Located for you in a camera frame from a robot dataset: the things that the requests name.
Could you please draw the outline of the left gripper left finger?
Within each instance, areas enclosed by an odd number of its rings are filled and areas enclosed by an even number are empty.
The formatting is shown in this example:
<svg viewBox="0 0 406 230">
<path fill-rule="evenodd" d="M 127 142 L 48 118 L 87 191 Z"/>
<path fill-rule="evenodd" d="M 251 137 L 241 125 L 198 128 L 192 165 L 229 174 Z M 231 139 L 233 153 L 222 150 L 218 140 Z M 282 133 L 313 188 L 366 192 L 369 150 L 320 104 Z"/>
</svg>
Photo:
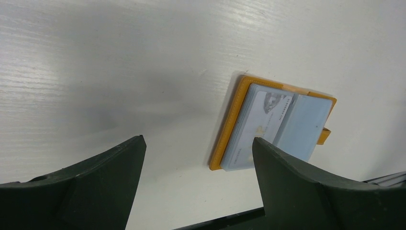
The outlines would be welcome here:
<svg viewBox="0 0 406 230">
<path fill-rule="evenodd" d="M 61 170 L 1 184 L 1 229 L 125 229 L 146 148 L 144 137 L 135 136 Z"/>
</svg>

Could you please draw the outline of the yellow leather card holder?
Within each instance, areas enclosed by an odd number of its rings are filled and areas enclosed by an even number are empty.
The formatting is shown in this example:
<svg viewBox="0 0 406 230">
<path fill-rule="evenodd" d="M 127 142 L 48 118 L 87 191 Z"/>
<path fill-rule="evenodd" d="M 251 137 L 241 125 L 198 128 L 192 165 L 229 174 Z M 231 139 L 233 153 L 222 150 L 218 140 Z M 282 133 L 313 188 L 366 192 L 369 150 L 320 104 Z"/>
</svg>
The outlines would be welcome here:
<svg viewBox="0 0 406 230">
<path fill-rule="evenodd" d="M 336 104 L 325 93 L 250 75 L 238 77 L 209 169 L 253 168 L 254 138 L 308 161 L 330 135 L 325 123 Z"/>
</svg>

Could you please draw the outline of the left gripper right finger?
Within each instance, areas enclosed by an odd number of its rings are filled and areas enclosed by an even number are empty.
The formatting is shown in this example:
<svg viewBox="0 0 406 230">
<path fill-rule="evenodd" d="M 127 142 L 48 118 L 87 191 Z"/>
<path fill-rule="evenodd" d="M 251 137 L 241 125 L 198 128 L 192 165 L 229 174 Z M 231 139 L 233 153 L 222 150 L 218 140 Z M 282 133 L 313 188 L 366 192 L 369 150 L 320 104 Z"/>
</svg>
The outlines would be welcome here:
<svg viewBox="0 0 406 230">
<path fill-rule="evenodd" d="M 347 179 L 291 156 L 262 138 L 253 160 L 271 230 L 403 230 L 405 186 Z"/>
</svg>

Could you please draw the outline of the silver credit card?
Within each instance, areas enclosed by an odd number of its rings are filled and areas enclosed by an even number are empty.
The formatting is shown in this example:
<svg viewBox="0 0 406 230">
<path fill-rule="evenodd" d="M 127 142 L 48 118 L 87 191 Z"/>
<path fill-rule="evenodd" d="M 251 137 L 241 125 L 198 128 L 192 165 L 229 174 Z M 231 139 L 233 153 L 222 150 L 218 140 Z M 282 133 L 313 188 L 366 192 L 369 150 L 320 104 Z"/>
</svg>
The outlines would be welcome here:
<svg viewBox="0 0 406 230">
<path fill-rule="evenodd" d="M 253 167 L 252 144 L 255 137 L 273 141 L 282 124 L 293 94 L 258 91 L 246 120 L 240 128 L 235 145 L 227 153 L 223 163 L 226 171 Z"/>
</svg>

